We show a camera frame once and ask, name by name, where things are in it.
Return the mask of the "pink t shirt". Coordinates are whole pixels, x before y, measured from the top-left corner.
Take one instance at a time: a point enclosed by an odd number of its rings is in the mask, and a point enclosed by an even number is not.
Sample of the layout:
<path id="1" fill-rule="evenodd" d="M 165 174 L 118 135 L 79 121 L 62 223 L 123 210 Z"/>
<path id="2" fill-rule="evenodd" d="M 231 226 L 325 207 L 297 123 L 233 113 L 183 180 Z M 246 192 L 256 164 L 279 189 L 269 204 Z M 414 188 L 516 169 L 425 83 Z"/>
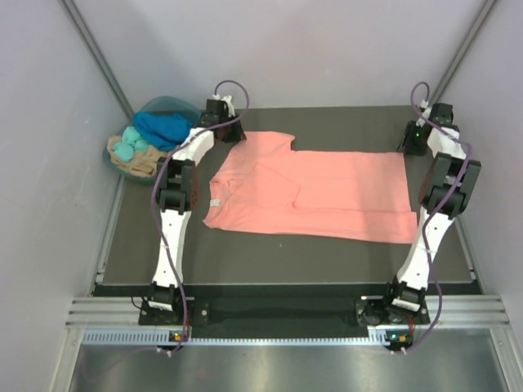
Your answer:
<path id="1" fill-rule="evenodd" d="M 402 154 L 294 150 L 294 136 L 250 131 L 209 182 L 204 224 L 409 244 L 418 227 Z"/>

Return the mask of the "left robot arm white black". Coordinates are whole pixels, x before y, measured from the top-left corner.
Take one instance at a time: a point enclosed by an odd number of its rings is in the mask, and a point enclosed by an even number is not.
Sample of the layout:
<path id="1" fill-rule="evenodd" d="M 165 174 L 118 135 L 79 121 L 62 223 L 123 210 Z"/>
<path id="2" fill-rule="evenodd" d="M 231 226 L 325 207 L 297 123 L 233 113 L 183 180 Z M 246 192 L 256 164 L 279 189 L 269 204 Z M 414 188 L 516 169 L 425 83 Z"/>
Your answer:
<path id="1" fill-rule="evenodd" d="M 152 283 L 141 307 L 140 323 L 189 326 L 182 258 L 186 230 L 198 200 L 197 167 L 214 145 L 245 139 L 233 98 L 214 94 L 186 139 L 159 161 L 151 212 L 159 233 Z"/>

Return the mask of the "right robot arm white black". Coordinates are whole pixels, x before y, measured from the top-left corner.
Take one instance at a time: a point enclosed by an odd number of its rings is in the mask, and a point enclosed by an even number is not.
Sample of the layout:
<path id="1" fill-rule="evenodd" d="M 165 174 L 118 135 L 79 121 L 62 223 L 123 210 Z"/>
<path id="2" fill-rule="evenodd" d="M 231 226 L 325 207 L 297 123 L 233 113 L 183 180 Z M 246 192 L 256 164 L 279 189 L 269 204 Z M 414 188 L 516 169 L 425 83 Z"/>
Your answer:
<path id="1" fill-rule="evenodd" d="M 365 326 L 425 321 L 433 262 L 447 230 L 467 208 L 481 171 L 470 145 L 459 140 L 452 105 L 424 100 L 414 109 L 418 119 L 407 124 L 399 149 L 410 155 L 431 152 L 433 157 L 418 195 L 418 230 L 385 296 L 355 303 L 358 322 Z"/>

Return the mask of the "blue t shirt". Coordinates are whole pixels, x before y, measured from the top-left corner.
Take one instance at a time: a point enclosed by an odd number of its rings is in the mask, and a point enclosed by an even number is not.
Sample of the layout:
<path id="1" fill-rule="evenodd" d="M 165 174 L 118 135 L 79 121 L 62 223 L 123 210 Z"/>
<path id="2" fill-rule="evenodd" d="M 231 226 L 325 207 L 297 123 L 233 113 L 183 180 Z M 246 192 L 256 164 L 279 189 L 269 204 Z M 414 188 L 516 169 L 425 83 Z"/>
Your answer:
<path id="1" fill-rule="evenodd" d="M 160 116 L 138 112 L 134 115 L 133 123 L 141 137 L 160 151 L 175 149 L 193 127 L 193 123 L 180 114 Z"/>

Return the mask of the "teal laundry basket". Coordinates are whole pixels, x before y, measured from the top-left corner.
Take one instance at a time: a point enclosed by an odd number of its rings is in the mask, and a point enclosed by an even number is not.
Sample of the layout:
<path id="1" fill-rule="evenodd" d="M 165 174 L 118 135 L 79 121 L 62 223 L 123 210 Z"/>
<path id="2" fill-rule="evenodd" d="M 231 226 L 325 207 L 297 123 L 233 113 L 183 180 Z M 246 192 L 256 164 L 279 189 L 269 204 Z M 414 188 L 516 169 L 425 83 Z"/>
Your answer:
<path id="1" fill-rule="evenodd" d="M 193 123 L 193 126 L 198 122 L 200 114 L 201 114 L 201 111 L 198 110 L 196 107 L 194 107 L 192 104 L 189 104 L 183 100 L 179 100 L 179 99 L 171 97 L 171 96 L 161 96 L 159 98 L 155 98 L 152 101 L 150 101 L 149 103 L 147 103 L 138 112 L 146 112 L 146 113 L 160 115 L 160 116 L 168 116 L 171 114 L 180 114 L 183 117 L 189 119 Z M 126 124 L 126 126 L 121 131 L 119 131 L 115 136 L 121 136 L 127 127 L 134 127 L 133 119 L 131 120 L 131 122 Z M 134 181 L 137 181 L 137 182 L 143 183 L 143 184 L 154 183 L 154 180 L 156 179 L 156 177 L 150 178 L 150 179 L 139 179 L 137 177 L 125 175 L 118 168 L 114 167 L 110 163 L 110 156 L 109 156 L 109 153 L 106 151 L 106 147 L 102 153 L 102 159 L 103 159 L 103 162 L 108 167 L 113 169 L 119 175 L 124 176 L 130 180 L 134 180 Z"/>

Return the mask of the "beige t shirt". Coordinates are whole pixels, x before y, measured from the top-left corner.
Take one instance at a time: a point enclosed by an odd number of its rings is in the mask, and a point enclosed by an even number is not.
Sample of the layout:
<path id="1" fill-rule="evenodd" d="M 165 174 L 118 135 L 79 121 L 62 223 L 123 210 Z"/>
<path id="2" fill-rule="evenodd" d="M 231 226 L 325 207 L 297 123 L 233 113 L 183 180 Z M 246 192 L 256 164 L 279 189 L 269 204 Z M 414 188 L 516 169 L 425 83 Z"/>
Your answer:
<path id="1" fill-rule="evenodd" d="M 110 163 L 125 175 L 139 179 L 150 179 L 157 175 L 157 164 L 161 158 L 166 158 L 168 153 L 159 151 L 148 145 L 145 151 L 133 152 L 132 158 L 124 162 L 114 151 L 116 144 L 122 142 L 121 136 L 111 136 L 107 143 L 106 151 L 110 156 Z"/>

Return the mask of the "light turquoise t shirt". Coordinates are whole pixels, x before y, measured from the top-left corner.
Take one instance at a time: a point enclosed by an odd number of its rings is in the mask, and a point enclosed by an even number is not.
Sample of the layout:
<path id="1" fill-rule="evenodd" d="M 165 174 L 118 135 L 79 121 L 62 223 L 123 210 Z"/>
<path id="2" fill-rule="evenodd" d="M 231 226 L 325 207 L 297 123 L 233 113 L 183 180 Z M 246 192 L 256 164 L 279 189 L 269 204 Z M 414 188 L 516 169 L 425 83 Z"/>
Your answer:
<path id="1" fill-rule="evenodd" d="M 136 153 L 146 152 L 149 143 L 141 136 L 135 127 L 127 127 L 120 139 L 110 147 L 110 151 L 124 163 L 130 162 Z"/>

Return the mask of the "right aluminium frame post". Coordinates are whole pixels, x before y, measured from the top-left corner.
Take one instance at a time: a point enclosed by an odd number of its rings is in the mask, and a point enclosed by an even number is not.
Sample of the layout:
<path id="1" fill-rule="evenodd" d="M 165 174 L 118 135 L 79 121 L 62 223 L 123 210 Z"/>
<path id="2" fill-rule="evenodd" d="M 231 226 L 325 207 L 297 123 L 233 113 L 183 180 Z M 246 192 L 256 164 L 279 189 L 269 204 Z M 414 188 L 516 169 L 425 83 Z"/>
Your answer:
<path id="1" fill-rule="evenodd" d="M 459 92 L 458 88 L 463 80 L 464 69 L 467 67 L 466 63 L 500 3 L 501 1 L 496 0 L 481 1 L 477 12 L 472 17 L 456 50 L 450 57 L 445 71 L 436 84 L 436 88 L 429 94 L 431 104 L 445 102 L 460 105 L 464 102 L 463 93 Z"/>

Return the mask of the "aluminium frame post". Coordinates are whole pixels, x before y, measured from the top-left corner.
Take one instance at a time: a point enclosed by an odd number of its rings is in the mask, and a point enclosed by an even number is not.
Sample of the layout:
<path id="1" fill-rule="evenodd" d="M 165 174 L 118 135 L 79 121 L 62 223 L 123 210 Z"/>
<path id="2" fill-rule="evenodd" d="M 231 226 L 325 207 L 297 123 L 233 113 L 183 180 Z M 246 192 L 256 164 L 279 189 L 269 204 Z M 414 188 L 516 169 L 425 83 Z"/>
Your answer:
<path id="1" fill-rule="evenodd" d="M 109 62 L 105 58 L 101 47 L 91 29 L 89 28 L 81 10 L 74 0 L 59 0 L 58 3 L 62 6 L 65 14 L 69 17 L 73 26 L 76 28 L 83 44 L 89 51 L 94 60 L 97 68 L 100 70 L 107 86 L 111 90 L 116 99 L 120 109 L 124 112 L 128 120 L 132 120 L 134 110 L 127 99 L 123 89 L 120 86 L 117 78 L 114 75 L 113 70 L 110 67 Z"/>
<path id="2" fill-rule="evenodd" d="M 467 67 L 466 63 L 500 3 L 501 1 L 496 0 L 481 1 L 477 12 L 472 17 L 456 50 L 450 57 L 445 71 L 436 84 L 436 88 L 429 94 L 431 104 L 445 102 L 460 105 L 464 102 L 463 93 L 459 92 L 458 88 L 463 80 L 464 69 Z"/>

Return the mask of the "left aluminium frame post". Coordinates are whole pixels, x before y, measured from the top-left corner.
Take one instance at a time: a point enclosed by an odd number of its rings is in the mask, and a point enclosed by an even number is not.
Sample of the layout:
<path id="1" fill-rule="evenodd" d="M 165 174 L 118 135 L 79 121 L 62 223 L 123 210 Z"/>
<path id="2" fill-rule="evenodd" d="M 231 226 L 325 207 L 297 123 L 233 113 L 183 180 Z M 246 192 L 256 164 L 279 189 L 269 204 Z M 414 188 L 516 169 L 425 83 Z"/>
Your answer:
<path id="1" fill-rule="evenodd" d="M 89 28 L 81 10 L 74 0 L 59 0 L 58 3 L 62 6 L 65 14 L 69 17 L 73 26 L 76 28 L 83 44 L 89 51 L 94 60 L 97 68 L 100 70 L 107 86 L 111 90 L 116 99 L 120 109 L 124 112 L 128 120 L 132 120 L 134 110 L 127 99 L 123 89 L 120 86 L 117 78 L 114 75 L 113 70 L 110 67 L 109 62 L 105 58 L 101 47 L 91 29 Z"/>

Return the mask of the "aluminium rail front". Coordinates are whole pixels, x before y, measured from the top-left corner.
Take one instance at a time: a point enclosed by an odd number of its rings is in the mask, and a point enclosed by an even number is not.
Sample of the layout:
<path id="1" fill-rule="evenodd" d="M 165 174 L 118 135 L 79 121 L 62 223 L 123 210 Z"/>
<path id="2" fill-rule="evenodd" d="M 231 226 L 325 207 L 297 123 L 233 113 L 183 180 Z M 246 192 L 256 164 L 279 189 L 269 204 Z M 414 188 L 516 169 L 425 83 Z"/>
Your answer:
<path id="1" fill-rule="evenodd" d="M 72 301 L 65 326 L 70 328 L 137 327 L 140 311 L 123 297 L 79 297 Z M 437 327 L 489 328 L 510 325 L 498 296 L 444 296 Z"/>

